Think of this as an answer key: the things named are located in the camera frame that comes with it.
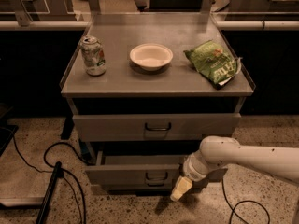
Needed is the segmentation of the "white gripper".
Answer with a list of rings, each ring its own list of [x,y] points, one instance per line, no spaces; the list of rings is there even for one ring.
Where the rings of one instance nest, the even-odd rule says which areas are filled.
[[[208,163],[200,150],[190,154],[184,161],[182,172],[185,176],[180,176],[174,186],[170,199],[178,201],[192,187],[192,182],[199,182],[207,177],[209,173],[217,170],[216,164]]]

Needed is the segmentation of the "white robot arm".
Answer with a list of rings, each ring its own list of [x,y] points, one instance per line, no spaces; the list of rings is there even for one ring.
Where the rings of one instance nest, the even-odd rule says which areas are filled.
[[[197,151],[185,158],[170,199],[178,201],[194,182],[202,181],[227,164],[237,164],[299,185],[298,148],[244,146],[231,137],[208,136]]]

